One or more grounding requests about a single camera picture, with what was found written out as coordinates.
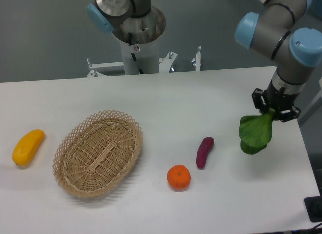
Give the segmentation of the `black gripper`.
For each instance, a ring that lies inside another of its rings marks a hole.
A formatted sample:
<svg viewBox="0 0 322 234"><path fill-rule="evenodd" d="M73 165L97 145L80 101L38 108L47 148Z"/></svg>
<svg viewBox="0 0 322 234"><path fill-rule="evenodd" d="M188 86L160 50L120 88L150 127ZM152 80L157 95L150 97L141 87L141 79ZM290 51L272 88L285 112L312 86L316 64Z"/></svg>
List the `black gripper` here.
<svg viewBox="0 0 322 234"><path fill-rule="evenodd" d="M301 113L301 109L294 106L294 101L299 93L289 94L285 87L276 89L272 81L270 81L265 91L255 88L252 92L252 100L254 107L260 113L267 113L268 107L275 110L274 120L288 122L297 119Z"/></svg>

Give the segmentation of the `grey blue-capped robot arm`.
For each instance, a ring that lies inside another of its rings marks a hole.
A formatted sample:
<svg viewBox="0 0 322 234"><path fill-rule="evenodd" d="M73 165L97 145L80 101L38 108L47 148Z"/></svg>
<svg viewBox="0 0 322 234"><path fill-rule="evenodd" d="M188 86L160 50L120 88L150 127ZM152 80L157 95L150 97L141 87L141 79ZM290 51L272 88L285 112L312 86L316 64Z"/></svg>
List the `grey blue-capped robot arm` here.
<svg viewBox="0 0 322 234"><path fill-rule="evenodd" d="M313 0L259 1L266 7L265 12L245 14L235 40L277 64L268 87L256 88L252 99L260 113L273 109L274 120L287 122L300 115L294 101L321 63L321 32L312 28L291 31Z"/></svg>

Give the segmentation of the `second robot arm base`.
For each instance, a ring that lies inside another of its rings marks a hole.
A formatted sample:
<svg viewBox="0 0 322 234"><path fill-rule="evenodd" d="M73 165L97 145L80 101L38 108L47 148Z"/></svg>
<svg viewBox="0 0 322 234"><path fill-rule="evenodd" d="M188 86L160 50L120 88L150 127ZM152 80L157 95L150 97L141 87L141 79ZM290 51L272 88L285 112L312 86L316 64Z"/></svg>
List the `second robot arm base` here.
<svg viewBox="0 0 322 234"><path fill-rule="evenodd" d="M129 45L151 43L166 28L164 14L151 0L94 0L87 13L98 29Z"/></svg>

